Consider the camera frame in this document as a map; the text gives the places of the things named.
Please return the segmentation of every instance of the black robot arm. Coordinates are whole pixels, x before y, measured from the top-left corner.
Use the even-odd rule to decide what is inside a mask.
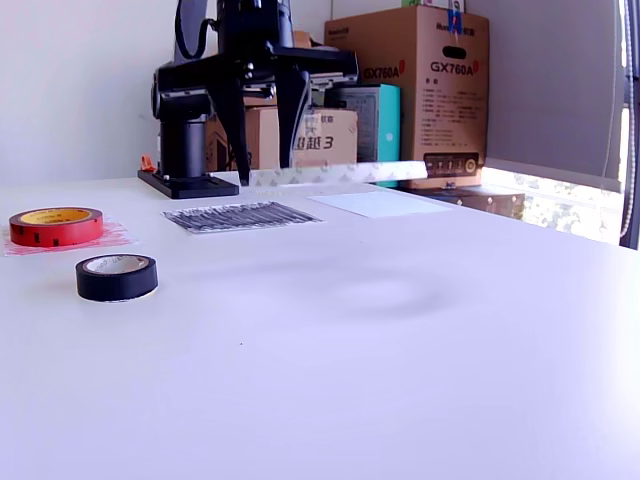
[[[190,12],[199,7],[195,15],[202,16],[194,19],[192,15],[187,21],[180,0],[176,59],[155,73],[153,112],[161,122],[163,146],[156,178],[185,185],[189,178],[205,177],[205,145],[200,137],[213,107],[227,132],[240,180],[247,185],[250,165],[244,96],[268,97],[274,92],[278,93],[280,166],[290,167],[293,143],[310,101],[312,84],[318,82],[325,87],[356,80],[355,55],[293,48],[289,0],[218,0],[217,20],[204,18],[206,1],[191,2],[195,3],[184,6],[190,7]],[[182,27],[187,23],[191,25],[191,40],[198,38],[195,53],[183,38]],[[199,58],[204,53],[208,28],[218,32],[219,54]]]

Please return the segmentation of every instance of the red tape roll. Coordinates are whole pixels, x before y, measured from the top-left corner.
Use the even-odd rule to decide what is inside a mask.
[[[102,212],[91,208],[50,208],[9,219],[11,241],[25,247],[64,247],[100,238]]]

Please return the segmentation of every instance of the white paper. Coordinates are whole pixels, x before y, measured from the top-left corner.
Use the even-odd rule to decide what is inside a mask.
[[[391,192],[348,193],[309,198],[369,218],[397,217],[414,213],[437,213],[451,210],[421,198],[412,198]]]

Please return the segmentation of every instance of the black cable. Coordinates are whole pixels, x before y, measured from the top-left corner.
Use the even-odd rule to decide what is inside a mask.
[[[178,44],[178,49],[184,58],[187,60],[198,60],[202,58],[204,55],[204,50],[207,48],[207,29],[211,27],[213,31],[218,29],[218,22],[211,19],[205,18],[200,25],[200,33],[198,35],[198,48],[195,54],[191,54],[189,52],[189,48],[184,41],[184,32],[182,31],[182,0],[178,1],[178,9],[176,11],[176,43]]]

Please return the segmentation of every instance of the black electrical tape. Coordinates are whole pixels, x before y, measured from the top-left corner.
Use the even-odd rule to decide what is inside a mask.
[[[103,255],[76,265],[78,294],[97,302],[139,298],[158,287],[156,261],[141,255]]]

